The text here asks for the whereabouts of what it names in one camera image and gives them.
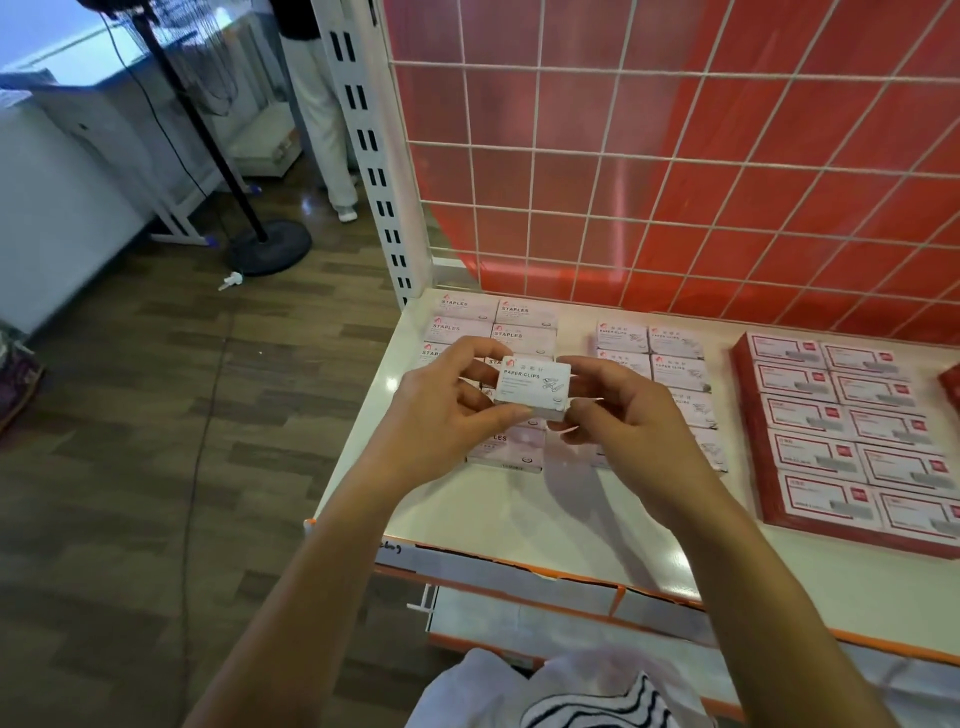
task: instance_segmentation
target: black cable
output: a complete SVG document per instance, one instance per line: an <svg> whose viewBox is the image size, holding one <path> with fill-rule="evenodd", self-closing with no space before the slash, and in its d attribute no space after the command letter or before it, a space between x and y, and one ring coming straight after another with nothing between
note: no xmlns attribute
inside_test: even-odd
<svg viewBox="0 0 960 728"><path fill-rule="evenodd" d="M190 171L186 168L186 165L183 163L183 159L180 158L180 154L177 152L177 147L174 146L173 140L171 140L169 134L167 134L167 131L163 128L163 124L160 123L160 119L156 114L156 109L154 108L154 104L150 99L150 94L147 93L147 89L144 88L143 84L140 83L140 80L136 78L133 71L127 67L123 57L120 55L120 50L117 48L116 40L113 38L113 32L107 23L107 19L102 14L100 17L104 21L104 25L107 27L110 43L113 45L113 51L116 53L117 59L120 60L120 63L126 69L127 73L130 74L131 78L140 87L143 97L147 100L147 104L150 106L150 112L154 116L156 125L160 127L160 131L163 132L163 135L166 137L167 143L170 144L170 148L177 157L177 161L180 163L180 166L183 168L186 176L190 178L190 181L192 181L197 186L197 189L200 190L201 194L206 197L203 188L200 187L196 180L194 180L193 175L191 175ZM223 230L224 235L227 237L227 241L229 241L227 226L224 225L224 220L220 215L220 210L217 208L216 200L211 201L211 203L213 204L214 212L217 214L217 219L220 221L220 227ZM193 463L193 473L190 478L190 489L187 493L186 515L184 517L183 535L180 546L180 706L178 708L177 722L175 723L175 727L183 724L183 722L186 720L187 712L190 707L190 536L193 532L193 514L197 504L197 489L200 483L200 468L204 459L206 438L210 431L210 423L213 421L214 408L217 401L217 391L220 387L220 377L223 374L224 363L227 359L227 346L229 345L230 339L233 336L233 324L236 319L236 312L240 302L239 293L227 293L226 295L232 296L233 302L228 312L227 331L224 335L223 343L220 346L220 353L217 357L217 366L214 370L213 384L210 387L209 403L207 405L206 415L204 417L204 428L200 434L200 443L197 445L197 456Z"/></svg>
<svg viewBox="0 0 960 728"><path fill-rule="evenodd" d="M171 151L173 151L174 157L177 158L177 161L180 163L180 167L183 169L183 172L186 174L187 177L190 178L190 181L198 189L201 196L204 199L206 199L207 194L204 192L204 189L200 187L200 183L197 182L194 176L190 174L190 170L187 169L186 164L183 163L183 158L180 156L180 152L177 151L177 147L174 145L173 139L170 138L170 135L167 133L167 130L163 128L163 124L160 122L160 117L156 113L154 102L151 100L150 94L147 92L146 87L142 83L140 83L140 79L138 79L136 77L136 74L133 73L133 69L127 66L127 62L124 61L123 56L120 55L120 49L117 48L117 41L113 37L113 30L110 28L110 24L107 22L107 17L103 13L100 13L100 19L103 21L104 27L107 28L107 35L110 37L110 44L113 46L113 52L116 54L117 59L120 61L120 64L124 67L124 70L127 71L130 77L133 79L133 82L137 84L137 86L140 88L140 93L143 94L143 98L146 100L147 106L150 107L150 114L153 115L154 121L156 121L156 125L159 127L160 131L163 133L164 138L167 140L167 144L170 145L170 149ZM228 244L230 241L230 234L227 231L227 225L224 223L224 218L220 214L220 209L217 207L216 201L211 201L211 204L213 206L213 211L217 216L217 222L220 223L220 230L224 234L224 237L226 239L224 242Z"/></svg>
<svg viewBox="0 0 960 728"><path fill-rule="evenodd" d="M189 600L189 573L190 573L190 534L193 531L193 513L197 504L197 489L200 482L200 466L204 459L206 450L206 436L210 431L210 423L213 420L214 408L217 401L217 390L220 387L220 377L224 371L224 363L227 360L227 346L233 336L233 322L236 319L237 308L240 304L240 294L234 291L232 305L229 308L227 320L227 332L224 335L223 343L220 345L220 353L217 356L217 367L213 374L213 385L210 387L210 401L206 407L204 418L204 429L200 433L200 444L197 446L197 457L193 461L193 475L190 478L190 491L187 496L186 518L183 523L183 539L180 547L180 645L181 667L180 667L180 707L178 709L177 722L175 728L181 726L186 720L190 708L190 600Z"/></svg>

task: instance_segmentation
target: white box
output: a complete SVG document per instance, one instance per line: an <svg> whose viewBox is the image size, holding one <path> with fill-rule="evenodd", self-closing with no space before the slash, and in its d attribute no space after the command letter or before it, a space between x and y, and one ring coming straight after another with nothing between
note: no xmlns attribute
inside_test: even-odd
<svg viewBox="0 0 960 728"><path fill-rule="evenodd" d="M760 395L760 402L768 429L853 439L850 415L839 404L782 395Z"/></svg>
<svg viewBox="0 0 960 728"><path fill-rule="evenodd" d="M480 391L483 392L487 397L490 398L490 401L493 401L496 398L496 389L494 387L480 387ZM514 427L530 427L531 429L538 429L546 431L546 420L540 417L532 417L529 420L524 420L522 423L517 423Z"/></svg>
<svg viewBox="0 0 960 728"><path fill-rule="evenodd" d="M696 336L677 328L650 327L650 351L689 359L704 358L704 348Z"/></svg>
<svg viewBox="0 0 960 728"><path fill-rule="evenodd" d="M882 527L874 492L828 477L777 473L783 510L791 516L878 531Z"/></svg>
<svg viewBox="0 0 960 728"><path fill-rule="evenodd" d="M526 404L535 416L560 422L569 387L569 364L507 356L500 368L494 401Z"/></svg>
<svg viewBox="0 0 960 728"><path fill-rule="evenodd" d="M526 299L500 299L496 309L498 324L557 330L557 311L549 303Z"/></svg>
<svg viewBox="0 0 960 728"><path fill-rule="evenodd" d="M877 488L960 497L947 461L940 455L857 443L867 482Z"/></svg>
<svg viewBox="0 0 960 728"><path fill-rule="evenodd" d="M809 339L791 339L786 336L767 336L762 333L747 333L750 354L754 359L796 364L798 367L825 369L824 353L820 345Z"/></svg>
<svg viewBox="0 0 960 728"><path fill-rule="evenodd" d="M435 316L492 323L499 303L499 299L482 293L444 293L434 304L433 313Z"/></svg>
<svg viewBox="0 0 960 728"><path fill-rule="evenodd" d="M836 390L827 372L754 362L754 375L761 393L787 395L802 400L837 401Z"/></svg>
<svg viewBox="0 0 960 728"><path fill-rule="evenodd" d="M830 378L841 404L905 412L917 410L917 398L909 382L837 372L831 372Z"/></svg>
<svg viewBox="0 0 960 728"><path fill-rule="evenodd" d="M414 367L414 369L425 367L446 351L449 346L449 344L437 344L433 341L424 341L420 347L420 354L417 356L417 366Z"/></svg>
<svg viewBox="0 0 960 728"><path fill-rule="evenodd" d="M673 401L691 427L716 429L717 419L713 414L713 397L706 392L691 392L688 389L671 389Z"/></svg>
<svg viewBox="0 0 960 728"><path fill-rule="evenodd" d="M531 353L552 359L554 352L557 350L557 331L550 328L494 324L490 336L506 344L513 353Z"/></svg>
<svg viewBox="0 0 960 728"><path fill-rule="evenodd" d="M606 350L598 349L597 358L615 361L627 369L634 370L640 376L646 376L648 379L654 378L653 372L650 370L650 356L645 353L607 352Z"/></svg>
<svg viewBox="0 0 960 728"><path fill-rule="evenodd" d="M938 453L927 428L926 417L911 412L880 411L847 407L853 425L851 439L888 448Z"/></svg>
<svg viewBox="0 0 960 728"><path fill-rule="evenodd" d="M854 443L832 440L823 435L794 435L775 429L767 430L767 435L777 470L867 482Z"/></svg>
<svg viewBox="0 0 960 728"><path fill-rule="evenodd" d="M686 359L680 356L654 354L650 357L654 381L676 389L692 389L709 392L710 378L707 365L702 359Z"/></svg>
<svg viewBox="0 0 960 728"><path fill-rule="evenodd" d="M827 343L820 346L827 359L827 368L832 372L865 374L878 376L881 379L909 380L910 378L893 352Z"/></svg>
<svg viewBox="0 0 960 728"><path fill-rule="evenodd" d="M700 451L707 456L710 466L720 472L727 471L727 454L724 452L723 444L720 442L720 433L715 429L701 429L692 427L693 439L700 446Z"/></svg>
<svg viewBox="0 0 960 728"><path fill-rule="evenodd" d="M454 319L449 316L434 316L430 320L423 339L437 344L452 344L461 336L490 337L492 324L489 321Z"/></svg>
<svg viewBox="0 0 960 728"><path fill-rule="evenodd" d="M593 455L590 457L590 465L594 468L606 468L610 469L610 462L607 460L607 454L603 451L599 445L596 447L596 450L593 451Z"/></svg>
<svg viewBox="0 0 960 728"><path fill-rule="evenodd" d="M511 427L472 449L467 455L467 462L512 471L540 473L543 470L544 439L543 432Z"/></svg>
<svg viewBox="0 0 960 728"><path fill-rule="evenodd" d="M638 324L597 322L597 349L609 352L650 353L647 327Z"/></svg>
<svg viewBox="0 0 960 728"><path fill-rule="evenodd" d="M960 546L960 501L876 491L883 530L908 539Z"/></svg>

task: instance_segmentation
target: white table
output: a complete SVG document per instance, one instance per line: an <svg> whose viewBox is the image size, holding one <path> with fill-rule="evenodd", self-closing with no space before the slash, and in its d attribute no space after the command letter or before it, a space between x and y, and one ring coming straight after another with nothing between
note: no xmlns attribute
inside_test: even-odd
<svg viewBox="0 0 960 728"><path fill-rule="evenodd" d="M318 513L370 438L400 377L414 366L439 295L428 289L404 309ZM600 316L687 328L698 334L706 350L719 431L730 463L723 480L737 500L756 513L727 354L747 327L575 304L555 306L560 313L558 355L589 353ZM931 433L950 450L951 466L960 468L960 421L935 381L937 374L960 360L958 350L879 344L834 334L817 338L882 346L902 356L914 368ZM647 515L613 473L591 468L553 436L547 460L543 474L465 465L418 488L391 518L378 565L421 580L713 643L702 613L675 604L696 606L699 592L672 534ZM838 638L960 666L956 619L960 562L765 524L760 528ZM463 554L481 559L463 558Z"/></svg>

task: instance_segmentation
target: right hand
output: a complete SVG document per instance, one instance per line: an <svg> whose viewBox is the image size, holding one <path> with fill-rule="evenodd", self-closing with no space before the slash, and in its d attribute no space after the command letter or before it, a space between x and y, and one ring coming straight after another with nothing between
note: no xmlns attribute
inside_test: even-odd
<svg viewBox="0 0 960 728"><path fill-rule="evenodd" d="M569 364L570 403L562 423L570 445L596 443L613 472L671 530L735 503L693 439L670 390L620 364L559 356Z"/></svg>

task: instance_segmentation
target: white cloth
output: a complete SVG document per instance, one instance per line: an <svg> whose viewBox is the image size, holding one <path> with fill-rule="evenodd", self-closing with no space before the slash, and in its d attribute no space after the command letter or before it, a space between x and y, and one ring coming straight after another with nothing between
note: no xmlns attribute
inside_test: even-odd
<svg viewBox="0 0 960 728"><path fill-rule="evenodd" d="M347 123L333 86L323 42L281 36L290 81L326 192L334 207L353 207L357 192L347 169Z"/></svg>
<svg viewBox="0 0 960 728"><path fill-rule="evenodd" d="M472 649L420 697L406 728L712 728L697 693L668 663L622 647L548 661L527 680Z"/></svg>

